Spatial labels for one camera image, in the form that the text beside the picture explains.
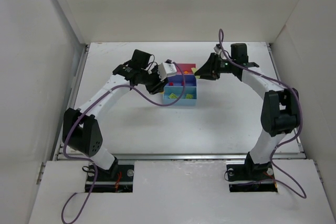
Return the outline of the light green duplo brick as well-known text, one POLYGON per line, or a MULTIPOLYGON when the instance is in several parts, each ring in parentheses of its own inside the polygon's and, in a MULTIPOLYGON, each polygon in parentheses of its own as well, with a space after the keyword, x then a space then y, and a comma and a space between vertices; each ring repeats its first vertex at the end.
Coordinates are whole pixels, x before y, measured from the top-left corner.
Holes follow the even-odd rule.
POLYGON ((186 99, 193 99, 193 95, 192 94, 186 94, 186 99))
POLYGON ((169 98, 170 98, 170 99, 177 99, 178 96, 175 95, 174 93, 171 93, 171 94, 169 95, 169 98))
POLYGON ((197 69, 196 69, 196 68, 192 68, 191 70, 192 70, 192 72, 193 72, 193 74, 194 74, 195 78, 196 78, 196 79, 199 79, 199 78, 200 78, 200 76, 196 74, 196 72, 197 72, 197 69))

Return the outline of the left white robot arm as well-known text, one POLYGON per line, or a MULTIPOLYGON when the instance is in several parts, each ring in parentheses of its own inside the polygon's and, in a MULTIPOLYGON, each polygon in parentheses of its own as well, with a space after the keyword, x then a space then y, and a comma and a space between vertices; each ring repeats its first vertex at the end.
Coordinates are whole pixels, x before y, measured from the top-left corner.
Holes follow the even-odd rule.
POLYGON ((64 113, 62 141, 96 165, 96 170, 112 179, 118 159, 103 145, 99 123, 112 107, 137 85, 144 85, 149 94, 163 91, 170 74, 176 74, 174 63, 167 60, 148 69, 151 54, 135 50, 132 58, 118 65, 103 87, 77 109, 64 113))

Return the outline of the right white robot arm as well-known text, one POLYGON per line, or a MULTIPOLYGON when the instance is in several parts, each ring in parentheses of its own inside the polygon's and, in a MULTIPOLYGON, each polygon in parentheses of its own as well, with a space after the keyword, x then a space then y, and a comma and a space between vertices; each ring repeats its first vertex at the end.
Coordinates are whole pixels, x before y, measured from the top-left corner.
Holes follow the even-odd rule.
POLYGON ((231 44, 230 49, 231 55, 225 57, 225 51, 216 45, 214 53, 194 74, 200 79, 218 80, 222 73, 231 73, 262 98, 262 132, 258 141, 247 153, 243 164, 227 165, 227 175, 230 182, 269 179, 273 172, 271 159, 277 145, 300 125, 298 92, 267 79, 259 65, 249 61, 245 43, 231 44))

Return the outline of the light blue container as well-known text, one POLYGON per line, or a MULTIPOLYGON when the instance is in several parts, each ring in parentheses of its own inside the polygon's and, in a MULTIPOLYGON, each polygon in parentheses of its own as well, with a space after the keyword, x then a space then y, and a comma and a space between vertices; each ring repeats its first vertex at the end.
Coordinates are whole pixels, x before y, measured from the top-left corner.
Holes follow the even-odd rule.
MULTIPOLYGON (((183 91, 183 87, 164 87, 164 94, 162 96, 162 102, 163 104, 170 104, 175 102, 177 99, 170 99, 169 95, 171 93, 174 93, 178 96, 178 98, 181 96, 183 91)), ((185 87, 184 93, 181 96, 181 98, 174 104, 179 106, 195 106, 197 101, 197 87, 185 87), (186 99, 186 94, 192 94, 193 99, 186 99)))

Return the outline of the dark blue container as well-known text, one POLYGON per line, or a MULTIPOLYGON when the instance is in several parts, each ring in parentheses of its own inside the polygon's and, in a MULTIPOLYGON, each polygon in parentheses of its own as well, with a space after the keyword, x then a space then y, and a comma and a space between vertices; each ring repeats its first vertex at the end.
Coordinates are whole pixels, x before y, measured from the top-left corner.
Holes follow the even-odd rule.
POLYGON ((194 75, 185 74, 184 77, 182 75, 175 75, 172 77, 168 77, 168 87, 182 87, 181 83, 185 82, 187 87, 195 87, 197 86, 196 78, 194 75))

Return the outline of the pink container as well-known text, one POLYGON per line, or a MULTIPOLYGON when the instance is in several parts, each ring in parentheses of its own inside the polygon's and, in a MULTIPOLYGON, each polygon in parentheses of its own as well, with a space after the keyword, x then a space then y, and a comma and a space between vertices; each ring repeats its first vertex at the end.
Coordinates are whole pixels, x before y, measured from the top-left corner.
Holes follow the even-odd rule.
POLYGON ((184 71, 187 71, 189 75, 193 74, 192 72, 192 68, 196 68, 196 64, 195 63, 178 63, 177 64, 178 67, 176 65, 174 65, 176 67, 176 75, 181 75, 182 73, 184 74, 184 71))

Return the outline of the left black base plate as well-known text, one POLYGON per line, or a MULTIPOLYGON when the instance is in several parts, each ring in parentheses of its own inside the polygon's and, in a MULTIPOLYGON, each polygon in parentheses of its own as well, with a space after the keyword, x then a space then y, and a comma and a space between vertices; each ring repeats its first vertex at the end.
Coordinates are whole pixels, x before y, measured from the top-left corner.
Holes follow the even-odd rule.
POLYGON ((118 165, 113 177, 98 167, 98 175, 93 185, 93 193, 132 193, 134 179, 134 165, 118 165))

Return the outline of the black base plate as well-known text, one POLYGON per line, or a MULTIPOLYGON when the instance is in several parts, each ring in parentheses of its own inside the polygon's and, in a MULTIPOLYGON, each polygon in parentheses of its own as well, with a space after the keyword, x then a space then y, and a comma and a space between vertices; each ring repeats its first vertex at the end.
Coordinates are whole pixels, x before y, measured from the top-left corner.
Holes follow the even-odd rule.
POLYGON ((93 185, 93 193, 132 193, 134 179, 134 165, 118 165, 113 177, 98 167, 98 175, 93 185))
POLYGON ((231 193, 277 193, 274 170, 269 163, 266 167, 252 169, 245 164, 227 164, 225 179, 231 193))

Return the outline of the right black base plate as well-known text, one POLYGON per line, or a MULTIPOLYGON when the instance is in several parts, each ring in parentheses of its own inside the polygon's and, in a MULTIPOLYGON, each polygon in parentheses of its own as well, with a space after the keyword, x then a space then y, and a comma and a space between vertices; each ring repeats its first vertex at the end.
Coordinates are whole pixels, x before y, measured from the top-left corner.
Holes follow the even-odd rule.
POLYGON ((225 179, 231 193, 277 193, 274 170, 269 163, 266 167, 252 169, 245 164, 227 164, 225 179))

